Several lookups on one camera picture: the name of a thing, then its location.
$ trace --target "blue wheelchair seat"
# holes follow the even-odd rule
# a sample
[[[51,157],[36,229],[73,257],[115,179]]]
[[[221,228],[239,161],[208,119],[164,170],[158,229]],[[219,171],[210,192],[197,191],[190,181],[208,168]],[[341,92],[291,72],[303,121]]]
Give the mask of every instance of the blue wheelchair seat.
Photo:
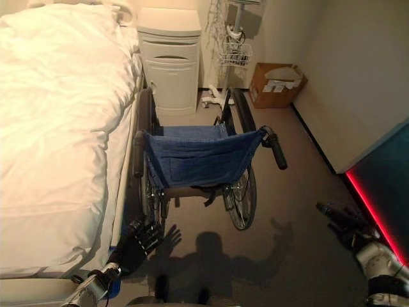
[[[159,135],[144,132],[152,179],[161,189],[233,184],[250,165],[265,132],[228,136],[214,126],[161,127]]]

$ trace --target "wheelchair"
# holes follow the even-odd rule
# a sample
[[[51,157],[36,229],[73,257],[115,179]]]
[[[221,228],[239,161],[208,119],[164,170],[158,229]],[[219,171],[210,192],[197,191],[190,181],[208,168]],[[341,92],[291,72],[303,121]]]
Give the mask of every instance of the wheelchair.
[[[139,203],[146,223],[163,227],[171,198],[204,196],[209,206],[222,196],[234,226],[246,230],[256,211],[256,179],[251,160],[257,147],[271,148],[279,169],[287,162],[270,127],[256,129],[244,94],[228,89],[222,116],[212,126],[163,127],[149,88],[141,93],[134,136],[133,176],[139,180]],[[236,133],[233,98],[243,133]]]

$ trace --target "red led light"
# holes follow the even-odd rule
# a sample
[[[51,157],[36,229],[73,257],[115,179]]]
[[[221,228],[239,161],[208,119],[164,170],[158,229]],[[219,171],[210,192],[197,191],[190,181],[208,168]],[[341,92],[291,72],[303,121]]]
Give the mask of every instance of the red led light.
[[[374,209],[373,205],[369,201],[369,198],[365,195],[365,192],[361,186],[359,186],[357,179],[353,177],[350,171],[346,172],[346,176],[350,180],[351,184],[355,188],[355,190],[358,192],[359,196],[362,198],[362,201],[364,202],[365,206],[367,207],[369,213],[372,215],[373,219],[375,220],[375,223],[378,225],[379,229],[381,230],[383,236],[385,237],[386,241],[389,243],[390,248],[393,250],[393,252],[396,255],[396,258],[404,265],[408,265],[408,262],[405,260],[404,255],[400,252],[397,244],[394,242],[392,239],[392,236],[390,235],[390,231],[387,229],[386,224],[382,221],[382,218],[379,213],[376,212]]]

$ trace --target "gray floor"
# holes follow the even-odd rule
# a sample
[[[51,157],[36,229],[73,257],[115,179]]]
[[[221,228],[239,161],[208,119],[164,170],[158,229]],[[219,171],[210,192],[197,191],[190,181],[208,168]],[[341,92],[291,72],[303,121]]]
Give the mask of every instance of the gray floor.
[[[182,241],[174,249],[165,246],[169,257],[152,259],[125,280],[110,306],[152,294],[159,274],[170,276],[173,301],[193,302],[207,287],[241,306],[365,306],[364,277],[315,209],[318,200],[350,205],[351,196],[291,108],[250,107],[258,127],[270,125],[279,135],[289,164],[280,171],[269,149],[256,152],[258,207],[252,227],[237,231],[221,198],[208,208],[203,198],[182,198],[179,207],[172,203],[167,228],[177,225]],[[161,123],[211,125],[219,113],[217,106],[198,105],[194,115],[162,117]]]

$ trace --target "cabinet handle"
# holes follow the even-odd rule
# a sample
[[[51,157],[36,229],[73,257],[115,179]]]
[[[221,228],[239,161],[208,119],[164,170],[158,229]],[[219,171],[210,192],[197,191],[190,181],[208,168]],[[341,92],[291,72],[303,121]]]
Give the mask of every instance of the cabinet handle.
[[[156,84],[151,80],[151,89],[152,89],[152,94],[156,94]]]

